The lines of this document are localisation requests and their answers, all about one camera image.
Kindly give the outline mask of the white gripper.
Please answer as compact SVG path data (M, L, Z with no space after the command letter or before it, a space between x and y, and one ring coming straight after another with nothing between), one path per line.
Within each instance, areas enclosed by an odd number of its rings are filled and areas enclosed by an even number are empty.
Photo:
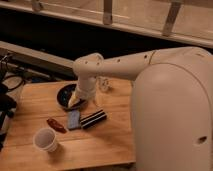
M76 95L72 94L69 101L68 107L71 108L77 104L80 99L89 100L96 94L96 79L94 77L79 77L76 86Z

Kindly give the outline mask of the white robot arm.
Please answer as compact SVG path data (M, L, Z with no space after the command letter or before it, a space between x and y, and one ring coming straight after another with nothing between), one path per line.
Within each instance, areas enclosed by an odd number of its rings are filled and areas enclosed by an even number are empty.
M95 96L98 76L128 79L137 171L211 171L213 54L199 47L160 49L73 62L76 96Z

